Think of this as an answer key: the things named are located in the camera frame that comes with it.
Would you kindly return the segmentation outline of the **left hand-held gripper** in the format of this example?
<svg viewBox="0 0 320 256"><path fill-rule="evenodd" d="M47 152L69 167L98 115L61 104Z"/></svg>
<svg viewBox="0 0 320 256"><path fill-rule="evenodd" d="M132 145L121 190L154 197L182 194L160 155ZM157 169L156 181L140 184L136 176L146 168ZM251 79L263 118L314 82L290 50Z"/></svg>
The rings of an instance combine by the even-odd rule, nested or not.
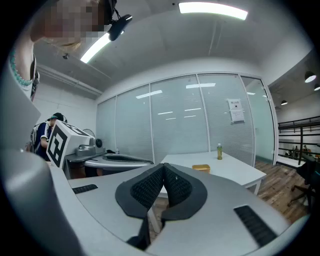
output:
<svg viewBox="0 0 320 256"><path fill-rule="evenodd" d="M63 167L68 156L82 162L88 157L105 152L106 148L100 139L60 120L57 120L53 126L46 149L48 158L58 168ZM153 162L121 154L105 154L102 159L85 161L84 165L106 171L120 172L153 165Z"/></svg>

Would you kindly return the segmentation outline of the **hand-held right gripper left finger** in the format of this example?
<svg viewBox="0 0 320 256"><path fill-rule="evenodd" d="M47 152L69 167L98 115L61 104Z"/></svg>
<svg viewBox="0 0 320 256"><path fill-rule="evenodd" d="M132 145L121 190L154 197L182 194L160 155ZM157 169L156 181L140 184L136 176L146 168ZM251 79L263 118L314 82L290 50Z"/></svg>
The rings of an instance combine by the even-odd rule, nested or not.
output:
<svg viewBox="0 0 320 256"><path fill-rule="evenodd" d="M163 164L69 180L88 212L127 244L146 250L150 244L148 212L163 185Z"/></svg>

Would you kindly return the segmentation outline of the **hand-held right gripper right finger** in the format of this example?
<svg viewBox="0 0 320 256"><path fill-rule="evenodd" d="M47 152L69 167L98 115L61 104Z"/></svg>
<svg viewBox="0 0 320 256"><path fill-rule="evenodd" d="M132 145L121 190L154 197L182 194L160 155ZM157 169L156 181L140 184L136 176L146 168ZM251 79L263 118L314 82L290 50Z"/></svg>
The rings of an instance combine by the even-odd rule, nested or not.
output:
<svg viewBox="0 0 320 256"><path fill-rule="evenodd" d="M290 223L244 186L216 175L175 165L200 180L207 190L202 208L186 220L168 221L147 248L156 256L242 256L259 248L235 208L249 206L276 236Z"/></svg>

